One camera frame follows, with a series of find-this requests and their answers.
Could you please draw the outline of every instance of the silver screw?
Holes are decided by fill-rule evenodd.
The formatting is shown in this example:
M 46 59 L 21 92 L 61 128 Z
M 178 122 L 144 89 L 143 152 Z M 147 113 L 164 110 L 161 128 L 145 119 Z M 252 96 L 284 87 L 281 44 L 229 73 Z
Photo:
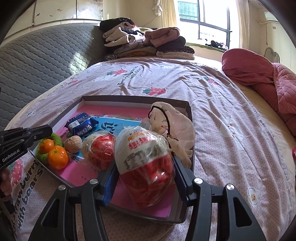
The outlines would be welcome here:
M 203 180 L 201 178 L 197 177 L 194 179 L 194 182 L 197 184 L 202 184 Z
M 226 185 L 226 188 L 227 188 L 228 190 L 233 190 L 233 189 L 234 189 L 234 186 L 233 186 L 232 184 L 227 184 L 227 185 Z
M 94 185 L 94 184 L 97 184 L 98 183 L 98 180 L 93 178 L 93 179 L 90 179 L 89 181 L 90 184 Z
M 65 185 L 60 185 L 59 188 L 58 188 L 60 191 L 64 191 L 66 189 L 66 186 Z

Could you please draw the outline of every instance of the large orange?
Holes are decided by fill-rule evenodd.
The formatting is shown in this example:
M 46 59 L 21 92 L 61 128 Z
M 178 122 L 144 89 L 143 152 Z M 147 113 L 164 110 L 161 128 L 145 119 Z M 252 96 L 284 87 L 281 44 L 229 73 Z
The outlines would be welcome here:
M 61 170 L 68 164 L 68 153 L 65 148 L 61 146 L 54 146 L 48 153 L 47 161 L 54 169 Z
M 45 139 L 40 143 L 39 153 L 46 154 L 54 147 L 54 141 L 50 139 Z

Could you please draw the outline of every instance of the gray quilted mattress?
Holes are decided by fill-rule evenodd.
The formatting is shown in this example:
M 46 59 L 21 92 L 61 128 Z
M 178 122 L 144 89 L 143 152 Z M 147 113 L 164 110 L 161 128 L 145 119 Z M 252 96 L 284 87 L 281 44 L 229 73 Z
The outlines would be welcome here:
M 96 25 L 70 23 L 43 28 L 0 48 L 0 131 L 30 101 L 103 61 L 106 47 Z

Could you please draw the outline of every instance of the red blanket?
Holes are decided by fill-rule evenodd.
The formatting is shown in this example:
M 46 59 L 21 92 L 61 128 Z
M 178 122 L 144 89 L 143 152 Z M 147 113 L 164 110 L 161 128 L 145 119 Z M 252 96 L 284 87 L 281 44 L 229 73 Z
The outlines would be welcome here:
M 283 119 L 296 137 L 296 74 L 246 49 L 222 56 L 222 70 L 232 80 L 251 86 Z

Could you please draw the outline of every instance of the green plush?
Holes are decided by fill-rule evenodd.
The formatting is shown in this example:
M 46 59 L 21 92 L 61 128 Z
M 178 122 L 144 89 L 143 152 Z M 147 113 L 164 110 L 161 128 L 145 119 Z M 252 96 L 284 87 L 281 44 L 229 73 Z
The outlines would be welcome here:
M 62 139 L 55 133 L 52 133 L 52 135 L 50 137 L 44 138 L 39 142 L 39 144 L 37 146 L 37 150 L 36 150 L 36 158 L 39 161 L 41 161 L 44 165 L 47 165 L 48 164 L 48 161 L 47 161 L 48 153 L 46 153 L 46 154 L 39 153 L 40 143 L 43 142 L 45 139 L 53 140 L 55 146 L 63 146 L 63 142 L 62 142 Z

